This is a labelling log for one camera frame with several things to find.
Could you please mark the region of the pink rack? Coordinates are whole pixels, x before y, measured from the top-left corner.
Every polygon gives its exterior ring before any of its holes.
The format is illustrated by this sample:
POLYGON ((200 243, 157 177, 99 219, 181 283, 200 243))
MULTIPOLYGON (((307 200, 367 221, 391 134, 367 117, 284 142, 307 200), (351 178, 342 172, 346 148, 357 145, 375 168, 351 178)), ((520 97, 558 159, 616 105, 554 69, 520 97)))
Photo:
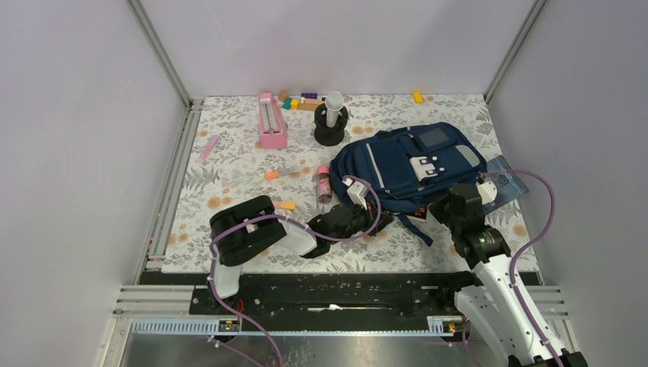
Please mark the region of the pink rack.
POLYGON ((277 100, 271 93, 258 95, 260 143, 264 149, 288 146, 287 124, 277 100))

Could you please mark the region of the treehouse paperback book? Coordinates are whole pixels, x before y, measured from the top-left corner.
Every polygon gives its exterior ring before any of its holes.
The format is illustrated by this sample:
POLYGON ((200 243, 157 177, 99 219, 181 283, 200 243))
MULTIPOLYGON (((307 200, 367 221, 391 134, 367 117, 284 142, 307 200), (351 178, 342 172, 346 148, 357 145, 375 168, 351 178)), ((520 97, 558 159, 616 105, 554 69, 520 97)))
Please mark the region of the treehouse paperback book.
POLYGON ((428 209, 427 206, 425 206, 423 208, 420 208, 420 209, 416 210, 414 213, 409 214, 408 216, 412 220, 416 220, 416 221, 419 221, 419 222, 425 222, 425 221, 427 221, 428 214, 429 214, 429 209, 428 209))

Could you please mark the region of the navy blue backpack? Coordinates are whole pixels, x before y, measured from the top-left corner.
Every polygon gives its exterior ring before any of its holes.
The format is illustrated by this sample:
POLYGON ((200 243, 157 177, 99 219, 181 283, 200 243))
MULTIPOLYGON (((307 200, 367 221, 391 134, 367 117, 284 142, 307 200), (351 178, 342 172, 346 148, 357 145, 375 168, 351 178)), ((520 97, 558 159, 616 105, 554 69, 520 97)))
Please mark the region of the navy blue backpack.
POLYGON ((430 204, 433 195, 453 184, 474 184, 487 161, 454 125, 437 122, 379 131, 345 145, 329 164, 330 185, 339 201, 352 200, 343 182, 358 177, 371 185, 370 202, 396 216, 426 245, 433 240, 408 215, 430 204))

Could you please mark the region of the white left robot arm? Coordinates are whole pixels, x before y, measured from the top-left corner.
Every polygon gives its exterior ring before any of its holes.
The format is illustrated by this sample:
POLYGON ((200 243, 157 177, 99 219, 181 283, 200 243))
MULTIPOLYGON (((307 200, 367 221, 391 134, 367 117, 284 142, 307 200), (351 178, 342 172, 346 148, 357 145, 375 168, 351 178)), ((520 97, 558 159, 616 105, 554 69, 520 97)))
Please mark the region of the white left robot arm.
POLYGON ((302 258, 318 258, 338 242, 376 236, 394 221, 372 203, 337 204, 305 225, 276 213, 275 209, 270 197, 262 195, 210 219, 211 291, 207 302, 215 312, 227 314, 235 309, 242 265, 271 246, 291 250, 302 258))

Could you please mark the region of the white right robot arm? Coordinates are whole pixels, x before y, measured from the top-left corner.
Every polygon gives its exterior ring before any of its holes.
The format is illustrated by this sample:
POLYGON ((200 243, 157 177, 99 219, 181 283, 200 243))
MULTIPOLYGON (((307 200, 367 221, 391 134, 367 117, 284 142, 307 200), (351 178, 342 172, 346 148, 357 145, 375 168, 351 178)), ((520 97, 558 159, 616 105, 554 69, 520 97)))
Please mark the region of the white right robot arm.
POLYGON ((496 187, 456 184, 433 198, 430 214, 446 226, 470 270, 439 292, 445 313, 461 313, 506 366, 586 366, 571 352, 534 303, 514 266, 504 236, 485 222, 483 204, 496 187))

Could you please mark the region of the brown round block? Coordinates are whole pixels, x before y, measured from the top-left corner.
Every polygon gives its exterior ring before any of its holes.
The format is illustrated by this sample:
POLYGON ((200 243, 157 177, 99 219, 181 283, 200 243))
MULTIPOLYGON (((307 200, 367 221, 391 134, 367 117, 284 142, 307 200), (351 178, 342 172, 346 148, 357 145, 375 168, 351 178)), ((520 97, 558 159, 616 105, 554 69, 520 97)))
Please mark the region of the brown round block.
POLYGON ((289 92, 287 90, 281 90, 279 92, 279 94, 278 94, 278 99, 281 102, 286 102, 289 97, 290 97, 290 94, 289 94, 289 92))

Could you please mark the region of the wooden block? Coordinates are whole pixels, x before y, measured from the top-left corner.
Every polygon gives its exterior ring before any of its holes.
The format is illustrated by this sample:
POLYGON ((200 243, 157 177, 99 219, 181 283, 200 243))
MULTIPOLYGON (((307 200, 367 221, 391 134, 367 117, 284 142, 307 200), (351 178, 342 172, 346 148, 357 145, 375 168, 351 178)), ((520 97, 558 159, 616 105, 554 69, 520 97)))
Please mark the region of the wooden block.
POLYGON ((304 111, 315 111, 320 105, 322 105, 324 102, 320 99, 301 99, 299 101, 298 109, 299 110, 304 110, 304 111))

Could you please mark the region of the yellow block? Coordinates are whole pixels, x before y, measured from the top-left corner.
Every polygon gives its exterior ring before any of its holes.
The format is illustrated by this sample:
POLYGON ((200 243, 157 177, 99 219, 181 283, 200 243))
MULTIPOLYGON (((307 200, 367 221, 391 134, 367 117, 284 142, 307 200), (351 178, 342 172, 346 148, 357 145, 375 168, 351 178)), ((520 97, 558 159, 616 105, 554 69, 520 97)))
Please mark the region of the yellow block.
POLYGON ((419 91, 414 91, 412 93, 412 97, 413 97, 413 101, 416 104, 423 104, 424 103, 424 98, 423 98, 422 94, 419 91))

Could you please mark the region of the pink-capped marker tube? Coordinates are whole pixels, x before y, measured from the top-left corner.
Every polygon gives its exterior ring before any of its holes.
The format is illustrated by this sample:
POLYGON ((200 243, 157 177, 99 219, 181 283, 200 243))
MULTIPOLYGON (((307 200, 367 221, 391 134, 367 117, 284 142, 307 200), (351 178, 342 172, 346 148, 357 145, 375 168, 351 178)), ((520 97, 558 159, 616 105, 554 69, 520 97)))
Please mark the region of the pink-capped marker tube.
POLYGON ((316 170, 316 198, 324 204, 332 200, 329 167, 326 165, 319 165, 316 170))

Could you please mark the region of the green block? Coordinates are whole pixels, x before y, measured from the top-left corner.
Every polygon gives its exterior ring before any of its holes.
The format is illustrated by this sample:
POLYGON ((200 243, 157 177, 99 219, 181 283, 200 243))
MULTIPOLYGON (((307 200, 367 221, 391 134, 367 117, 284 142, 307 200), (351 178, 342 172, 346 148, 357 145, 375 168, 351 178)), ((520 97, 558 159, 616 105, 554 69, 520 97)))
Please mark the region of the green block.
POLYGON ((290 110, 290 109, 292 109, 292 104, 293 104, 293 99, 290 98, 290 97, 288 97, 288 98, 286 98, 286 100, 283 102, 282 107, 283 107, 284 109, 288 109, 288 110, 290 110))

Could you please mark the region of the pink highlighter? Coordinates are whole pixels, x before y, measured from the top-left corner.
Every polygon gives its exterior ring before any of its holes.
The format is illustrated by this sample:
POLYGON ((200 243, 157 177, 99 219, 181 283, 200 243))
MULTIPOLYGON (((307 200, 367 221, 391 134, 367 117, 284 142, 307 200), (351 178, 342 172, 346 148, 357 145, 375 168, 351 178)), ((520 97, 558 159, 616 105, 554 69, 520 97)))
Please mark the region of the pink highlighter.
POLYGON ((200 156, 199 156, 199 162, 203 164, 207 158, 210 156, 212 153, 213 149, 216 147, 216 145, 219 143, 219 136, 218 135, 213 135, 207 145, 204 147, 202 150, 200 156))

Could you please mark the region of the orange yellow highlighter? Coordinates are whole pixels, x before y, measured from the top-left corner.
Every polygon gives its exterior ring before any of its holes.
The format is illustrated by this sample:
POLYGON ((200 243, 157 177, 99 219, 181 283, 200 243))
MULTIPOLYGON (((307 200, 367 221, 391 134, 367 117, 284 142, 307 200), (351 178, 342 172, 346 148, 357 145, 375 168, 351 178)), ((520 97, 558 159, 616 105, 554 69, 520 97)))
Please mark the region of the orange yellow highlighter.
POLYGON ((290 201, 281 201, 281 200, 274 200, 273 205, 276 209, 282 209, 282 210, 295 210, 296 209, 296 203, 295 202, 290 202, 290 201))

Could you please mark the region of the black round stand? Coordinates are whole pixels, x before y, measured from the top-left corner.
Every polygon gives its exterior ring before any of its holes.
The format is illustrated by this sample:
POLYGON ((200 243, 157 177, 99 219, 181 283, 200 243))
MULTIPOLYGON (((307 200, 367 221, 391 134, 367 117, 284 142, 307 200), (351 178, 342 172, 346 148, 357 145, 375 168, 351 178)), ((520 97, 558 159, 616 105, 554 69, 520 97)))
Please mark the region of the black round stand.
POLYGON ((348 110, 345 106, 339 111, 335 125, 329 127, 327 123, 327 111, 324 103, 320 104, 314 111, 315 129, 313 136, 320 145, 331 147, 338 145, 345 137, 345 127, 348 124, 348 110))

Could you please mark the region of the white cylinder on stand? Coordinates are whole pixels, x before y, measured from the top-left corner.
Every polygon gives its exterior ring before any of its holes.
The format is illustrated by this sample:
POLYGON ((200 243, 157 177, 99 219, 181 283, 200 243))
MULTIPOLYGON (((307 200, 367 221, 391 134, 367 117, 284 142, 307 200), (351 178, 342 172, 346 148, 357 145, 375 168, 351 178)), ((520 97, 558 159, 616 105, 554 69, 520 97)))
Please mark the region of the white cylinder on stand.
POLYGON ((326 126, 334 128, 337 124, 339 113, 344 107, 344 96, 339 91, 332 91, 327 95, 326 105, 326 126))

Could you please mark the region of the dark blue hardcover book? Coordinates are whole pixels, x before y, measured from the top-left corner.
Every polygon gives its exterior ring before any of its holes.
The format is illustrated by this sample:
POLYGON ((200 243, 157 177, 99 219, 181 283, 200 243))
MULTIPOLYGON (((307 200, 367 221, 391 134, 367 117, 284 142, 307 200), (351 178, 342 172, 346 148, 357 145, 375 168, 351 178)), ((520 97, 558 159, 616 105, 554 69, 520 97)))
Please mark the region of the dark blue hardcover book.
MULTIPOLYGON (((498 155, 488 161, 488 172, 507 171, 511 169, 506 158, 498 155)), ((483 205, 484 213, 489 214, 529 192, 527 185, 516 174, 498 174, 488 178, 497 188, 495 200, 483 205)))

